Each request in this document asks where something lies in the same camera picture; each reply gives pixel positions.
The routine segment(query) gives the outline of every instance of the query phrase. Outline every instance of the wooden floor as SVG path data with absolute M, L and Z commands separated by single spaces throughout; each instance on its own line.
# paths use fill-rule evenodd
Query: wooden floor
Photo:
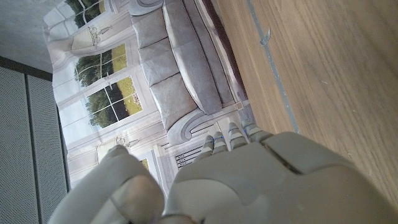
M 398 208 L 398 2 L 252 0 L 300 133 L 355 163 Z M 257 121 L 292 131 L 247 0 L 218 0 Z

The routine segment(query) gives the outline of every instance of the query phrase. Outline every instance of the ceiling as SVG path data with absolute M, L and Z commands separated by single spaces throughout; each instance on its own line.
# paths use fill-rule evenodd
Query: ceiling
M 43 17 L 62 0 L 1 0 L 0 56 L 52 73 Z

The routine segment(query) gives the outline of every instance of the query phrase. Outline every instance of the robot finger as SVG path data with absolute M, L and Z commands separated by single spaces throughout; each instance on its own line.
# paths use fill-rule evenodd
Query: robot finger
M 223 133 L 217 131 L 214 135 L 214 151 L 213 155 L 219 152 L 228 152 L 228 147 L 226 146 L 225 138 Z
M 201 149 L 201 153 L 199 156 L 197 156 L 193 162 L 199 161 L 200 159 L 209 157 L 212 155 L 214 149 L 214 139 L 211 136 L 207 136 L 205 139 L 205 143 L 203 144 L 203 147 Z
M 242 128 L 250 142 L 262 142 L 263 140 L 273 136 L 273 134 L 260 129 L 249 119 L 242 121 Z
M 231 138 L 231 150 L 245 146 L 248 144 L 242 132 L 235 123 L 229 124 L 229 137 Z

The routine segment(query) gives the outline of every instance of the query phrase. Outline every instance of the sofa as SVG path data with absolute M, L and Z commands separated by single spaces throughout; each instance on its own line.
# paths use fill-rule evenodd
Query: sofa
M 190 131 L 234 103 L 225 68 L 197 8 L 201 0 L 131 1 L 144 76 L 167 139 L 181 144 Z

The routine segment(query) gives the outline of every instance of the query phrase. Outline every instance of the acoustic panel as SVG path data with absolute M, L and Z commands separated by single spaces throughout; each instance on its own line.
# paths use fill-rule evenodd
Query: acoustic panel
M 38 223 L 25 76 L 0 77 L 0 223 Z
M 67 194 L 57 106 L 51 82 L 27 76 L 40 212 L 47 223 Z

